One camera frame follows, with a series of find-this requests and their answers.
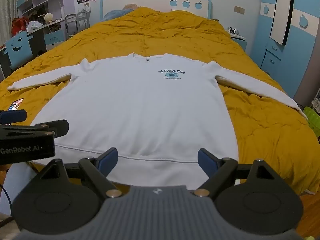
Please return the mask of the white Nevada sweatshirt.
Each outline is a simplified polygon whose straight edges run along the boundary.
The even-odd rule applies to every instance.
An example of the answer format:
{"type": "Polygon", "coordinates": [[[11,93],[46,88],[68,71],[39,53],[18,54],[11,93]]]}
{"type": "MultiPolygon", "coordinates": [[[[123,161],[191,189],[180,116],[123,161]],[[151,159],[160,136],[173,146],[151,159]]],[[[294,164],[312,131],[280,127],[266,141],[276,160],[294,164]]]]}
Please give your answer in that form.
{"type": "Polygon", "coordinates": [[[184,185],[207,180],[197,162],[199,149],[238,159],[238,144],[221,84],[297,109],[277,88],[216,62],[164,54],[114,57],[57,68],[13,83],[10,90],[67,79],[68,85],[33,122],[65,119],[67,135],[55,140],[67,163],[118,150],[111,181],[135,186],[184,185]]]}

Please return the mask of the mustard yellow bed quilt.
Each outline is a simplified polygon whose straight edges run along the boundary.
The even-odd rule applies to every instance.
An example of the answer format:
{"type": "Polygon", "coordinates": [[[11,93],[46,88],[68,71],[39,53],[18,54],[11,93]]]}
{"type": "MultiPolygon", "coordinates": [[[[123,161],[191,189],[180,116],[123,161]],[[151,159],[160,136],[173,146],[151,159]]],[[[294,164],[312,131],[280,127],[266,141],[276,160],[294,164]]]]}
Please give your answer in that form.
{"type": "MultiPolygon", "coordinates": [[[[45,104],[67,81],[16,92],[8,87],[20,79],[77,64],[137,53],[171,53],[247,74],[273,87],[278,83],[263,72],[215,20],[186,11],[157,12],[149,8],[93,25],[56,48],[30,61],[1,82],[1,109],[17,99],[31,124],[45,104]]],[[[319,142],[308,122],[294,109],[221,85],[235,129],[240,161],[261,157],[297,192],[319,191],[319,142]]]]}

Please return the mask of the blue smiley face chair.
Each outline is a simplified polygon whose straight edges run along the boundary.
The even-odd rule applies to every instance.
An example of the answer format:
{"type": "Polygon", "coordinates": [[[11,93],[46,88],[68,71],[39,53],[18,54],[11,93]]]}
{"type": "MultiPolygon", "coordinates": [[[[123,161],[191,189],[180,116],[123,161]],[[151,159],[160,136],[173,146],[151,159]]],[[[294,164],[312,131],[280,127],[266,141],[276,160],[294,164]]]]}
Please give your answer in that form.
{"type": "Polygon", "coordinates": [[[5,43],[4,54],[9,57],[11,70],[16,70],[33,57],[29,43],[32,38],[32,35],[28,36],[26,31],[22,31],[5,43]]]}

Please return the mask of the dark desk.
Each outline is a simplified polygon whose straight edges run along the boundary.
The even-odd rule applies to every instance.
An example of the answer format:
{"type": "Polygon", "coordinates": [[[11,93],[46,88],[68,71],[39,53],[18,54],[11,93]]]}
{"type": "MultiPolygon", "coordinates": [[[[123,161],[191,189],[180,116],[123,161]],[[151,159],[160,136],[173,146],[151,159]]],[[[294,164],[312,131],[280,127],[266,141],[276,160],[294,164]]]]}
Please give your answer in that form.
{"type": "MultiPolygon", "coordinates": [[[[28,36],[33,36],[33,38],[29,40],[33,57],[25,64],[61,44],[65,40],[64,33],[61,29],[62,23],[63,19],[55,20],[52,23],[45,24],[37,29],[27,32],[28,36]]],[[[8,55],[4,54],[4,49],[5,45],[1,48],[1,80],[5,79],[15,71],[9,68],[10,60],[8,55]]]]}

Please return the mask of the red bag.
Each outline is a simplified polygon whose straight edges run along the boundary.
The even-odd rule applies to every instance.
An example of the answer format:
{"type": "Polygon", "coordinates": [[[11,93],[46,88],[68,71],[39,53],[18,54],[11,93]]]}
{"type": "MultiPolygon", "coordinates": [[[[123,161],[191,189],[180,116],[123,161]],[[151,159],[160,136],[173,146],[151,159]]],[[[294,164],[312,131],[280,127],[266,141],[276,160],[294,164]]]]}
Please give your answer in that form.
{"type": "Polygon", "coordinates": [[[12,36],[15,36],[20,31],[25,31],[28,27],[29,19],[26,17],[14,18],[12,20],[12,36]]]}

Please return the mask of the grey metal chair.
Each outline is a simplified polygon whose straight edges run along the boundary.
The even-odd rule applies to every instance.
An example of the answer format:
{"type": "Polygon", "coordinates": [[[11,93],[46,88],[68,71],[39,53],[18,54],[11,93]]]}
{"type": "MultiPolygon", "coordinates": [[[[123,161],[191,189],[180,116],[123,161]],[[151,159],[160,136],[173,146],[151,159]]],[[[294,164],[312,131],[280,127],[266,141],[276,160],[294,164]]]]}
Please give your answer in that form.
{"type": "Polygon", "coordinates": [[[67,39],[90,27],[90,14],[90,12],[83,10],[65,16],[65,35],[67,39]]]}

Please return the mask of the green plastic basket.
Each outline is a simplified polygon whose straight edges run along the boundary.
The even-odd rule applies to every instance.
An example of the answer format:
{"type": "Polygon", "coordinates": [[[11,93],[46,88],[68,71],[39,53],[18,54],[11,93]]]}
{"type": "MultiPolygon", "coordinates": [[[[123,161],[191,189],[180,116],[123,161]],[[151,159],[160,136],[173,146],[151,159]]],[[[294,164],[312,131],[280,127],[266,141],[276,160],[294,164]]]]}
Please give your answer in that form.
{"type": "Polygon", "coordinates": [[[316,137],[320,136],[320,118],[316,111],[314,111],[311,107],[305,107],[303,113],[308,118],[308,123],[310,128],[315,133],[316,137]]]}

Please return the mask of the round cream lamp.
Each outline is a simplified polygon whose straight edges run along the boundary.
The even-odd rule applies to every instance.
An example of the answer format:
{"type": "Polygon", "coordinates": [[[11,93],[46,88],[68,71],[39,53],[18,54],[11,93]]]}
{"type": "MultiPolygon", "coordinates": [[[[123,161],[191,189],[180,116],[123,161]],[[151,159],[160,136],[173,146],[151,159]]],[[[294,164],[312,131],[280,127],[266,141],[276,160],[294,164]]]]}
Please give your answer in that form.
{"type": "Polygon", "coordinates": [[[46,23],[52,23],[53,21],[52,13],[46,13],[43,18],[46,23]]]}

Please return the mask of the blue pillow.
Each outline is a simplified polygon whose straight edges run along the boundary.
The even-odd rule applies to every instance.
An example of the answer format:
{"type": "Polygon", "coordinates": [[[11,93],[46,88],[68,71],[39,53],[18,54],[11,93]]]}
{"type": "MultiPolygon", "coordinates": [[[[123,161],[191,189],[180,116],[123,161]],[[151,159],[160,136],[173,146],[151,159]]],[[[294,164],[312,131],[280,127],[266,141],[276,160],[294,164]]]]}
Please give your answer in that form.
{"type": "Polygon", "coordinates": [[[111,10],[110,12],[106,13],[103,17],[102,21],[109,21],[115,18],[119,18],[124,16],[130,12],[134,11],[134,9],[121,9],[121,10],[111,10]]]}

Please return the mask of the blue nightstand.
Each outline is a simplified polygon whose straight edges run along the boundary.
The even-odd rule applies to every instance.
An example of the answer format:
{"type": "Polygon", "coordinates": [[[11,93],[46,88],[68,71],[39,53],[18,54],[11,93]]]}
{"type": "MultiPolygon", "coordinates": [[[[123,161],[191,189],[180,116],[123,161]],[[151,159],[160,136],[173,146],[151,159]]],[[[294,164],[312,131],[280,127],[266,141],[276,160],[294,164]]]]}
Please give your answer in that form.
{"type": "Polygon", "coordinates": [[[232,34],[232,33],[230,33],[230,36],[231,36],[231,39],[234,42],[236,42],[236,43],[238,43],[240,45],[240,47],[243,49],[243,51],[246,51],[247,41],[243,36],[235,35],[235,34],[232,34]]]}

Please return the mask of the black white plush toy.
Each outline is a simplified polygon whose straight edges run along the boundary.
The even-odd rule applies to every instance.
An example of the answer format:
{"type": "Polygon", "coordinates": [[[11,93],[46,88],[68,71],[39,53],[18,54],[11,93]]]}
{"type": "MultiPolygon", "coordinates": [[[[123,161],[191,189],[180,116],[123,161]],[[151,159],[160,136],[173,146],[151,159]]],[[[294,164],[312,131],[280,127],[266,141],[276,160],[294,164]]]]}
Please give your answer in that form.
{"type": "Polygon", "coordinates": [[[240,34],[240,31],[236,28],[233,28],[233,27],[229,27],[228,28],[228,32],[231,33],[231,34],[234,34],[234,35],[239,35],[240,34]]]}

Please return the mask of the white blue headboard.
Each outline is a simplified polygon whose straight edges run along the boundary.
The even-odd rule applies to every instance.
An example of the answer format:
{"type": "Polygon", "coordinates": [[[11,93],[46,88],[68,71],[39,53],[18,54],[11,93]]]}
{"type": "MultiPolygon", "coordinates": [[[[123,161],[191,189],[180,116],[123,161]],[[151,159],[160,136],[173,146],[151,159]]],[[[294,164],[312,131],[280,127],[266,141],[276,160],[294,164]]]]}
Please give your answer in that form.
{"type": "Polygon", "coordinates": [[[108,12],[121,10],[128,4],[161,12],[183,10],[207,19],[212,18],[212,0],[100,0],[100,19],[108,12]]]}

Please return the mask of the blue white wardrobe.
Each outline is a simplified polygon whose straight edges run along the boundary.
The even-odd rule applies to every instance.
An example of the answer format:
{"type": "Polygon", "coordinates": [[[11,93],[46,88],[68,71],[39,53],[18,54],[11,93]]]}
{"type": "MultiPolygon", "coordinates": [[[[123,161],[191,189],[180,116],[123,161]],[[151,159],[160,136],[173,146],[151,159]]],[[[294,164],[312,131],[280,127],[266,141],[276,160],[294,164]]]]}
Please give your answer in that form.
{"type": "Polygon", "coordinates": [[[261,0],[250,57],[294,97],[319,28],[319,0],[261,0]]]}

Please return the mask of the wall switch plate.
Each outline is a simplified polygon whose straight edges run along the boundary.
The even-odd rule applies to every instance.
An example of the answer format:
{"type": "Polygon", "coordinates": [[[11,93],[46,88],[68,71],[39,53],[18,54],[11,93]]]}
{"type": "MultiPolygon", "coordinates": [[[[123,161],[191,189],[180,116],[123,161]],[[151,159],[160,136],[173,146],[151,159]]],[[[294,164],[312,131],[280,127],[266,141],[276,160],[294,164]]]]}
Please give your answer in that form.
{"type": "Polygon", "coordinates": [[[242,7],[234,6],[234,12],[244,15],[245,9],[242,7]]]}

